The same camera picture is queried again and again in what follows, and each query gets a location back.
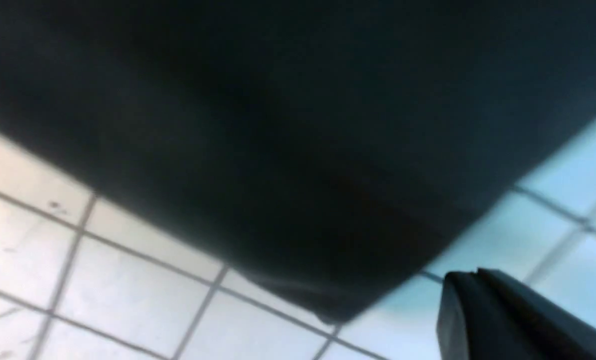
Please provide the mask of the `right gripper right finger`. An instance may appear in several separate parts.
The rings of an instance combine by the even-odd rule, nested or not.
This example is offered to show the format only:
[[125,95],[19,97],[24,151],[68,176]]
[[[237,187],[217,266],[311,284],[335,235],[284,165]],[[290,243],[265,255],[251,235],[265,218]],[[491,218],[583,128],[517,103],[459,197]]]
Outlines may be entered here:
[[596,328],[497,269],[480,268],[503,313],[547,360],[596,360]]

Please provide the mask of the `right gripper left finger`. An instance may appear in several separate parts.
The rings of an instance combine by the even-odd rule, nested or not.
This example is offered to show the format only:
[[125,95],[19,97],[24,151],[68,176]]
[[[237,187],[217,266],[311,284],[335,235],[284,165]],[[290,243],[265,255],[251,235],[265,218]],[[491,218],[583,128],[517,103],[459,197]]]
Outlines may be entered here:
[[500,294],[474,272],[443,279],[436,335],[442,360],[551,360],[502,303]]

